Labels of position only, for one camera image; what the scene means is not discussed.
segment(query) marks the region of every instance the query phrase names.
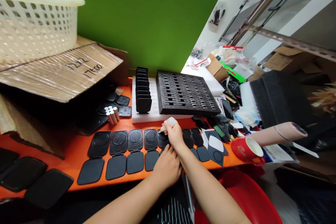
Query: white plastic basket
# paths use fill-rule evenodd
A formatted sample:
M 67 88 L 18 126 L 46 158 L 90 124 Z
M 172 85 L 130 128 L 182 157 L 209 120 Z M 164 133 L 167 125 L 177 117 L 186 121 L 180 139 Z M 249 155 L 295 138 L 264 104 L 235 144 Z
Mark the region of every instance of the white plastic basket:
M 74 46 L 84 0 L 0 0 L 0 60 L 29 60 Z

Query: hand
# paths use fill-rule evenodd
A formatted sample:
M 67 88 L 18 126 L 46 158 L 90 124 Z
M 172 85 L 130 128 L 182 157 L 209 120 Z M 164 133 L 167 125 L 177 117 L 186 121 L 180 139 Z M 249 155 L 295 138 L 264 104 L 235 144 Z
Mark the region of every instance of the hand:
M 163 125 L 166 127 L 166 131 L 164 131 L 165 135 L 168 135 L 170 144 L 177 150 L 181 146 L 185 146 L 185 142 L 182 136 L 182 130 L 178 122 L 171 127 L 167 121 L 163 122 Z
M 178 181 L 181 171 L 179 157 L 174 148 L 167 145 L 157 160 L 151 175 L 155 177 L 156 184 L 163 186 L 164 191 Z

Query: person's left hand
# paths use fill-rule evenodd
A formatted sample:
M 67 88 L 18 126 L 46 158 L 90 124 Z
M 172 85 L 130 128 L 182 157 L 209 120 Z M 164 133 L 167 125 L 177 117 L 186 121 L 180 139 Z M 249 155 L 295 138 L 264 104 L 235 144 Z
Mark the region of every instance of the person's left hand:
M 163 186 L 163 190 L 166 190 L 178 181 L 181 171 L 179 157 L 174 148 L 167 145 L 157 160 L 151 175 L 155 177 L 157 183 Z

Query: stack of magnets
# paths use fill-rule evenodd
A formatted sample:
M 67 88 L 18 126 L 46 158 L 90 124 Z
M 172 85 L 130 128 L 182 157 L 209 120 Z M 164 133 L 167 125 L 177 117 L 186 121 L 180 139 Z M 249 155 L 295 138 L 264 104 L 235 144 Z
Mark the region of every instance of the stack of magnets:
M 108 106 L 105 107 L 105 112 L 106 116 L 108 118 L 108 121 L 110 122 L 111 125 L 115 125 L 119 121 L 119 115 L 118 115 L 118 108 L 117 107 L 112 107 Z

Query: white bottle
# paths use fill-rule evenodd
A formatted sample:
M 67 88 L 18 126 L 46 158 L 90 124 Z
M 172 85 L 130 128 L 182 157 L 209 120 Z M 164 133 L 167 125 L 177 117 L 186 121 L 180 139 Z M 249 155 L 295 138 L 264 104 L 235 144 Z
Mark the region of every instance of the white bottle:
M 174 125 L 176 124 L 177 121 L 175 120 L 174 117 L 169 117 L 169 118 L 167 119 L 167 122 L 169 123 L 169 125 L 170 125 L 171 127 L 174 127 Z M 163 126 L 161 127 L 159 133 L 164 132 L 165 130 L 167 130 L 167 129 L 166 129 L 166 127 L 163 125 Z

